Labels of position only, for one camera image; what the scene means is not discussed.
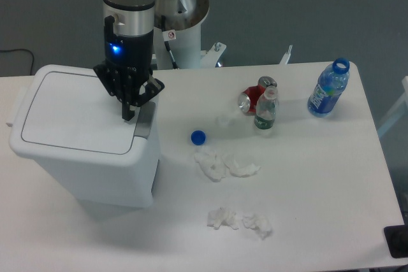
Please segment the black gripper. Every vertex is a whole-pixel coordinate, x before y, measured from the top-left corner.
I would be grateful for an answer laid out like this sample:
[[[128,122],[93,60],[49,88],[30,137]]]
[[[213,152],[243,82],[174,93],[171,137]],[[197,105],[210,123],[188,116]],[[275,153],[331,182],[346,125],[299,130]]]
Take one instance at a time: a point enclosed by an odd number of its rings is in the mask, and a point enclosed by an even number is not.
[[[114,33],[113,16],[104,19],[105,61],[93,71],[110,96],[122,103],[122,118],[130,121],[135,111],[156,97],[164,83],[150,73],[153,31],[141,36]]]

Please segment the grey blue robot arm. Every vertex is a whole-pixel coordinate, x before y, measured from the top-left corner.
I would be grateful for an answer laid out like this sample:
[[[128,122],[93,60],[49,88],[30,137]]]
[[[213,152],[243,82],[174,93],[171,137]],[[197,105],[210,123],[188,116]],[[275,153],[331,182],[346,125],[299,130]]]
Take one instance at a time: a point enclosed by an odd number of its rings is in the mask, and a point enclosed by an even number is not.
[[[122,118],[131,120],[163,89],[153,77],[151,60],[156,0],[103,0],[105,59],[93,70],[110,96],[122,105]]]

